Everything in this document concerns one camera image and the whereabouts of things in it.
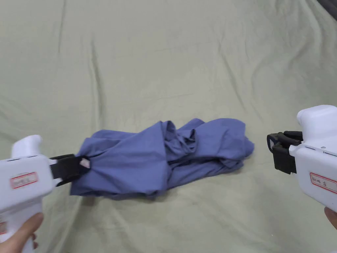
crumpled blue cloth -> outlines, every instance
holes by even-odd
[[[79,155],[90,157],[91,171],[72,183],[70,194],[153,198],[235,171],[253,150],[245,124],[236,119],[193,119],[179,129],[171,121],[160,121],[140,133],[101,130],[80,149]]]

red label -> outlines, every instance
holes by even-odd
[[[31,172],[11,178],[10,185],[12,186],[13,189],[17,189],[26,185],[36,183],[37,181],[38,181],[37,173]]]
[[[310,173],[310,178],[313,185],[337,194],[337,181],[315,173]]]
[[[0,223],[0,234],[6,234],[7,233],[7,223],[1,222]]]

light green cloth backdrop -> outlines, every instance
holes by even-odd
[[[38,252],[337,249],[323,206],[273,168],[266,135],[337,105],[337,23],[315,0],[0,1],[0,156],[40,134],[47,156],[99,129],[232,117],[256,144],[244,168],[156,202],[44,199]]]

white plastic housing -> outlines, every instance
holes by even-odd
[[[321,105],[297,115],[304,141],[290,146],[304,193],[337,212],[337,107]]]
[[[56,161],[40,155],[39,135],[28,136],[12,147],[12,158],[0,161],[0,242],[9,239],[30,217],[42,212],[42,197],[56,183],[50,164]],[[29,239],[23,253],[33,253]]]

wrinkled fabric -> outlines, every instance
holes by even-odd
[[[193,119],[180,129],[158,122],[140,133],[101,130],[87,138],[79,155],[91,171],[73,182],[71,195],[124,199],[156,197],[192,181],[235,171],[254,144],[236,119]]]

